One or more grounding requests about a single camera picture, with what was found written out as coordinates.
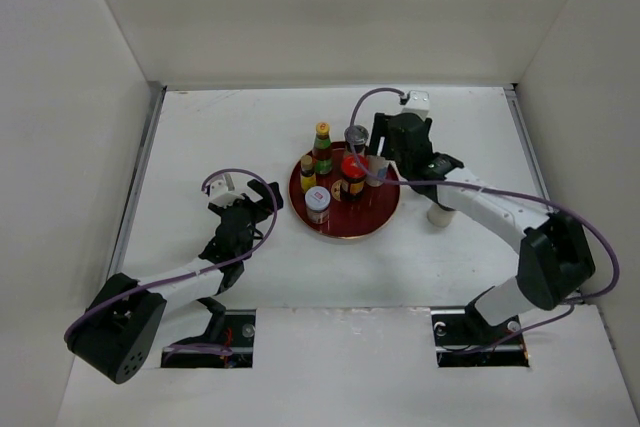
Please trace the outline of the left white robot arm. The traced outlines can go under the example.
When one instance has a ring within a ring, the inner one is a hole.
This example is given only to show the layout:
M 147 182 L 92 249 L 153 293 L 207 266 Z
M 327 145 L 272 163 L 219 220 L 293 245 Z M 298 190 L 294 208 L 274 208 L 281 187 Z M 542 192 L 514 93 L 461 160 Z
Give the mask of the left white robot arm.
M 146 280 L 124 273 L 111 276 L 85 313 L 65 332 L 67 349 L 116 384 L 136 375 L 152 351 L 164 315 L 188 304 L 206 308 L 190 322 L 190 333 L 169 343 L 162 359 L 181 355 L 230 357 L 231 339 L 223 337 L 226 308 L 217 297 L 230 290 L 246 261 L 267 238 L 259 229 L 274 222 L 283 206 L 279 185 L 252 179 L 254 201 L 240 194 L 226 205 L 211 201 L 220 223 L 204 250 L 187 265 Z

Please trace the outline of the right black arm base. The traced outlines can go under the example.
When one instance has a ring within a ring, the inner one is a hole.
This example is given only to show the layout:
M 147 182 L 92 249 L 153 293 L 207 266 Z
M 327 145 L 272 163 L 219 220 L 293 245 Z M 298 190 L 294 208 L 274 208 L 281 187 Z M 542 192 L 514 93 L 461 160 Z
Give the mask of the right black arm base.
M 431 310 L 436 362 L 440 368 L 529 366 L 518 316 L 497 326 L 472 324 L 463 308 Z

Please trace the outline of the small yellow label bottle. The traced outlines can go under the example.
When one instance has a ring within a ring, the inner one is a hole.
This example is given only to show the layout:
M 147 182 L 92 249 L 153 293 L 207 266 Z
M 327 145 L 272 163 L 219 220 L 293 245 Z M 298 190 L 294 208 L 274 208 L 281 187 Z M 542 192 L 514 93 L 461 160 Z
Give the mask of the small yellow label bottle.
M 300 186 L 303 193 L 317 185 L 314 159 L 311 155 L 304 155 L 300 162 Z

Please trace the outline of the red lid sauce jar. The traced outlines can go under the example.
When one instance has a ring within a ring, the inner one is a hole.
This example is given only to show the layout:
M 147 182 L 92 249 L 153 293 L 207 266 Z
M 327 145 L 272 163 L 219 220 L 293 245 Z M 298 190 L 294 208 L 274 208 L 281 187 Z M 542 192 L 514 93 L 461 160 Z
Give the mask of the red lid sauce jar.
M 361 155 L 349 155 L 343 158 L 340 171 L 341 198 L 346 201 L 356 201 L 360 199 L 364 192 L 368 166 L 367 160 Z

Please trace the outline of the black cap pepper bottle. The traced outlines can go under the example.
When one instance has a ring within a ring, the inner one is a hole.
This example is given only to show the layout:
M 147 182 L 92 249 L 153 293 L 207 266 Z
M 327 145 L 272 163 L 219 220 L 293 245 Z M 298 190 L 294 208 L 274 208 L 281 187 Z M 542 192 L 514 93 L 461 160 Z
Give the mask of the black cap pepper bottle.
M 451 224 L 455 215 L 455 209 L 446 208 L 438 203 L 433 203 L 427 211 L 427 220 L 435 227 L 446 228 Z

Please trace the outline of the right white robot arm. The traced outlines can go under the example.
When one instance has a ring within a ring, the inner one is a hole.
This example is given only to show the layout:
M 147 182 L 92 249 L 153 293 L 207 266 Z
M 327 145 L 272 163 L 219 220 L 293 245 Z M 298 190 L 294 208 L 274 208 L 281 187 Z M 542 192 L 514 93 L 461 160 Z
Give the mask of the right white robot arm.
M 406 184 L 431 201 L 432 224 L 446 226 L 460 212 L 517 254 L 516 274 L 465 307 L 464 331 L 483 343 L 515 316 L 553 310 L 592 277 L 595 264 L 577 219 L 559 209 L 544 211 L 492 193 L 462 161 L 433 149 L 431 124 L 415 113 L 378 113 L 369 149 L 394 162 Z

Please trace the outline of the silver lid spice jar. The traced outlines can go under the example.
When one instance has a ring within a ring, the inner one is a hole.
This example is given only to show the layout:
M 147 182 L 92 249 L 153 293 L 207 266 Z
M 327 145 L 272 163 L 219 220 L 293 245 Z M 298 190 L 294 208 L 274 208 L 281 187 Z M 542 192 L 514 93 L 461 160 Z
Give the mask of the silver lid spice jar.
M 311 223 L 321 225 L 328 220 L 331 194 L 325 187 L 311 187 L 305 193 L 304 201 L 307 218 Z

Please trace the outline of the green label sauce bottle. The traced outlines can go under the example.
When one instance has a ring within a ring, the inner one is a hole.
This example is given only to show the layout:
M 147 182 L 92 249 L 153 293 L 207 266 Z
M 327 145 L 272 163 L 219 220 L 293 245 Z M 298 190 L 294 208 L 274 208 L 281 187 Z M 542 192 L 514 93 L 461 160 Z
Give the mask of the green label sauce bottle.
M 315 127 L 312 158 L 317 175 L 328 175 L 333 168 L 333 149 L 330 138 L 330 125 L 319 122 Z

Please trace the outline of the grey cap salt grinder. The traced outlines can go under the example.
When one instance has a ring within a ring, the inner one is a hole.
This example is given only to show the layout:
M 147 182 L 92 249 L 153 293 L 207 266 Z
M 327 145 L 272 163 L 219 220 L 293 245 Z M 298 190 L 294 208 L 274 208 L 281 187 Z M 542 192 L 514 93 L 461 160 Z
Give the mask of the grey cap salt grinder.
M 344 131 L 345 148 L 343 157 L 366 157 L 366 147 L 369 140 L 369 132 L 362 125 L 349 126 Z

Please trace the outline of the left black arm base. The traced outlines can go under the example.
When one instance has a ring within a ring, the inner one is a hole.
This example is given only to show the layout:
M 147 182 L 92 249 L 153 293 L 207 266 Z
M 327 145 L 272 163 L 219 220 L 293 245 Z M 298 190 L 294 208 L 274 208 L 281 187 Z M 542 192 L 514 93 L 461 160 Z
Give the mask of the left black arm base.
M 255 310 L 227 310 L 213 298 L 200 299 L 210 314 L 201 334 L 164 347 L 165 369 L 248 369 L 253 367 L 256 338 Z

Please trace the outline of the white blue cylinder shaker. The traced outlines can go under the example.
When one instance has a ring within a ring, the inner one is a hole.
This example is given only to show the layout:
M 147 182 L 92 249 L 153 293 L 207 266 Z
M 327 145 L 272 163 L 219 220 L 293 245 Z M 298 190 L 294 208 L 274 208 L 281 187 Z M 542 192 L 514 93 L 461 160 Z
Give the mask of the white blue cylinder shaker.
M 378 155 L 368 155 L 366 160 L 368 162 L 368 170 L 370 172 L 366 178 L 367 185 L 373 188 L 382 186 L 384 184 L 384 180 L 387 178 L 389 161 Z

